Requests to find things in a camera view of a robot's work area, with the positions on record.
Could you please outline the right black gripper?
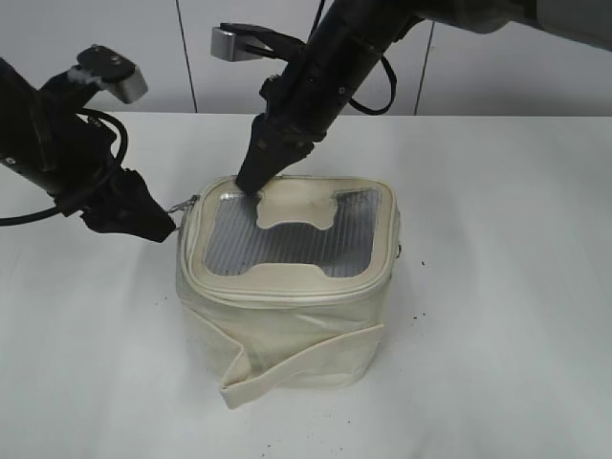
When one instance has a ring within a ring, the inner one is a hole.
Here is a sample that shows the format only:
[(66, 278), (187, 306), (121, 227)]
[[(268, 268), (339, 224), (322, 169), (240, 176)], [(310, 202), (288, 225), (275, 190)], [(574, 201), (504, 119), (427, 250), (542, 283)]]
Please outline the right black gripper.
[(299, 126), (255, 117), (246, 157), (235, 178), (238, 188), (253, 195), (293, 161), (308, 156), (326, 132), (310, 132)]

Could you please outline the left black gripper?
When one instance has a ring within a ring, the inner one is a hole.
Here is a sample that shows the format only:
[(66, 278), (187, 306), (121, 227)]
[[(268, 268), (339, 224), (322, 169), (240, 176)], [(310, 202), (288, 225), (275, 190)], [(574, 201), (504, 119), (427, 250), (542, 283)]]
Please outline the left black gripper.
[(162, 243), (175, 230), (170, 215), (150, 195), (142, 176), (116, 172), (89, 195), (65, 191), (55, 196), (65, 216), (80, 211), (85, 226), (97, 233), (123, 233)]

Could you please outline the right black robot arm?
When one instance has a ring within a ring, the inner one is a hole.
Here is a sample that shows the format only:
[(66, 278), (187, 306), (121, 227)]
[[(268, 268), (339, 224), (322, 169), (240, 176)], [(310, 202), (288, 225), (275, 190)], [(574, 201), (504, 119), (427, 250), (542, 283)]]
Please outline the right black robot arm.
[(611, 47), (608, 1), (335, 1), (308, 41), (261, 26), (223, 23), (223, 31), (266, 45), (254, 53), (287, 65), (269, 77), (260, 94), (264, 113), (235, 179), (247, 194), (259, 191), (287, 166), (308, 156), (346, 105), (367, 113), (353, 96), (377, 64), (395, 76), (384, 54), (423, 20), (473, 33), (492, 33), (509, 22), (590, 46)]

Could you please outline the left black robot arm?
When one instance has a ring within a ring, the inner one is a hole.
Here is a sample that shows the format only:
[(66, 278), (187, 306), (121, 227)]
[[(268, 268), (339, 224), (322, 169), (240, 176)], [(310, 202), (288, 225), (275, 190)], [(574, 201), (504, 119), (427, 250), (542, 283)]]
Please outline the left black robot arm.
[(123, 233), (161, 243), (175, 229), (143, 177), (123, 167), (129, 138), (115, 117), (87, 108), (107, 91), (133, 103), (147, 91), (139, 67), (105, 47), (36, 89), (1, 63), (1, 164), (44, 190), (51, 208), (2, 219), (4, 227), (78, 214), (97, 233)]

